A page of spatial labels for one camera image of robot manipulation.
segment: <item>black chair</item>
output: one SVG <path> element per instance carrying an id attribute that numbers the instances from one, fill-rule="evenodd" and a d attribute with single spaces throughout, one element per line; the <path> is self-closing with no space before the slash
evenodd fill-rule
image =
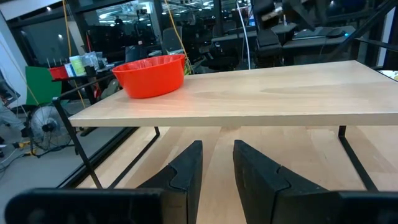
<path id="1" fill-rule="evenodd" d="M 235 21 L 226 21 L 223 23 L 223 30 L 227 33 L 228 30 L 236 29 Z M 217 25 L 213 26 L 213 37 L 217 36 Z M 223 49 L 215 45 L 210 49 L 210 55 L 205 55 L 206 59 L 201 63 L 201 66 L 208 67 L 212 70 L 220 72 L 231 71 L 236 68 L 239 63 L 238 50 L 235 46 Z"/>

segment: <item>wooden table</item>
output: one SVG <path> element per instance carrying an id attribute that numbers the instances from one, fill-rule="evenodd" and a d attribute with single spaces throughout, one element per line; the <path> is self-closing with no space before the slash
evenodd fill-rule
<path id="1" fill-rule="evenodd" d="M 159 140 L 146 154 L 141 148 L 152 141 L 153 132 L 140 129 L 142 133 L 131 136 L 97 168 L 104 186 L 125 172 L 112 186 L 116 188 L 137 187 L 194 140 L 203 140 L 198 223 L 244 223 L 233 175 L 235 139 L 329 190 L 377 190 L 365 168 L 380 189 L 398 189 L 386 187 L 382 183 L 387 176 L 378 175 L 382 170 L 398 174 L 391 150 L 390 158 L 374 149 L 391 143 L 383 145 L 378 134 L 379 139 L 369 143 L 356 127 L 397 125 L 397 90 L 394 80 L 354 61 L 211 73 L 186 77 L 181 89 L 155 98 L 130 99 L 120 91 L 72 116 L 70 122 L 174 126 L 160 128 Z M 348 137 L 357 146 L 355 151 L 346 139 L 346 125 L 352 125 Z M 126 172 L 131 159 L 136 165 Z M 81 187 L 92 185 L 87 179 Z"/>
<path id="2" fill-rule="evenodd" d="M 398 83 L 355 61 L 192 75 L 169 94 L 120 91 L 73 115 L 73 126 L 398 124 Z"/>

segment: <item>office chair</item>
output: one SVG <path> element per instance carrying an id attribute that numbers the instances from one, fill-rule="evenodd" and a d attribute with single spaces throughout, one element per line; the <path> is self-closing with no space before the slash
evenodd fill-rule
<path id="1" fill-rule="evenodd" d="M 182 27 L 177 26 L 177 32 L 182 40 Z M 163 42 L 163 47 L 168 54 L 183 54 L 182 46 L 175 34 L 174 28 L 166 28 L 163 30 L 163 39 L 167 40 Z"/>
<path id="2" fill-rule="evenodd" d="M 236 29 L 235 21 L 226 21 L 223 23 L 223 32 L 228 30 Z M 213 37 L 217 36 L 217 25 L 213 26 Z M 210 49 L 210 55 L 206 55 L 207 60 L 201 63 L 201 66 L 208 67 L 212 70 L 219 70 L 220 72 L 231 71 L 236 68 L 239 63 L 238 50 L 235 46 L 228 49 L 222 49 L 221 47 L 215 47 Z"/>

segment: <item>black pole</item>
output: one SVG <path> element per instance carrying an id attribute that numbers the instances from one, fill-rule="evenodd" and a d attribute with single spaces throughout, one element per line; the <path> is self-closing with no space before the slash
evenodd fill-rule
<path id="1" fill-rule="evenodd" d="M 223 13 L 221 12 L 221 0 L 214 0 L 214 13 L 216 16 L 216 36 L 222 36 L 223 35 Z"/>
<path id="2" fill-rule="evenodd" d="M 57 98 L 57 97 L 53 98 L 52 102 L 53 102 L 55 108 L 57 109 L 58 113 L 60 114 L 61 120 L 64 123 L 73 143 L 75 144 L 75 148 L 79 152 L 79 155 L 80 155 L 81 159 L 83 160 L 84 165 L 88 169 L 88 172 L 90 173 L 91 178 L 93 178 L 94 184 L 97 186 L 98 189 L 102 189 L 100 180 L 98 179 L 97 175 L 95 174 L 94 168 L 91 165 L 90 160 L 87 158 L 87 155 L 84 152 L 84 150 L 80 144 L 80 141 L 76 136 L 75 129 L 74 129 L 74 127 L 72 127 L 72 124 L 70 123 L 67 114 L 65 113 L 65 111 L 62 108 L 59 98 Z"/>

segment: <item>black metal table leg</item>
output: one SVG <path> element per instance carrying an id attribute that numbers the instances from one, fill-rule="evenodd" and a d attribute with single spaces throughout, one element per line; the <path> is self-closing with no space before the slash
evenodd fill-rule
<path id="1" fill-rule="evenodd" d="M 88 172 L 91 175 L 91 178 L 93 178 L 94 184 L 97 186 L 98 189 L 102 189 L 100 180 L 98 179 L 97 175 L 95 174 L 94 168 L 90 163 L 90 160 L 88 160 L 86 153 L 84 152 L 79 139 L 76 136 L 75 128 L 72 127 L 72 125 L 69 122 L 68 116 L 63 110 L 59 100 L 53 100 L 54 106 L 56 107 L 57 111 L 60 114 L 60 117 L 62 119 L 62 122 L 64 123 L 73 143 L 75 144 L 75 149 L 78 151 L 81 159 L 83 160 L 83 163 L 85 164 L 86 168 L 88 169 Z"/>
<path id="2" fill-rule="evenodd" d="M 113 183 L 108 187 L 109 189 L 115 188 L 117 184 L 123 179 L 123 177 L 131 170 L 131 168 L 136 165 L 136 163 L 141 159 L 141 157 L 148 151 L 148 149 L 155 143 L 156 139 L 160 136 L 160 131 L 158 127 L 155 127 L 155 136 L 148 142 L 148 144 L 143 148 L 143 150 L 135 157 L 131 163 L 119 174 L 119 176 L 113 181 Z"/>
<path id="3" fill-rule="evenodd" d="M 376 185 L 374 185 L 374 183 L 372 181 L 372 178 L 366 172 L 361 161 L 356 156 L 353 148 L 348 143 L 345 135 L 346 135 L 346 126 L 339 126 L 338 139 L 340 140 L 341 145 L 343 146 L 344 150 L 346 151 L 347 156 L 349 157 L 351 163 L 353 164 L 353 166 L 354 166 L 356 172 L 358 173 L 359 177 L 361 178 L 363 184 L 365 185 L 367 190 L 378 191 Z"/>
<path id="4" fill-rule="evenodd" d="M 82 83 L 83 85 L 86 85 L 86 84 L 88 83 L 88 78 L 83 78 L 83 79 L 81 79 L 81 83 Z M 84 87 L 84 89 L 85 89 L 85 91 L 86 91 L 86 95 L 87 95 L 88 100 L 90 101 L 90 104 L 93 105 L 93 104 L 97 103 L 97 100 L 96 100 L 96 98 L 95 98 L 95 95 L 94 95 L 94 92 L 93 92 L 92 87 L 89 85 L 89 86 Z M 96 128 L 97 128 L 97 127 L 89 127 L 89 128 L 86 128 L 84 131 L 81 132 L 80 136 L 81 136 L 81 137 L 85 137 L 85 136 L 87 136 L 89 133 L 91 133 L 92 131 L 94 131 Z"/>

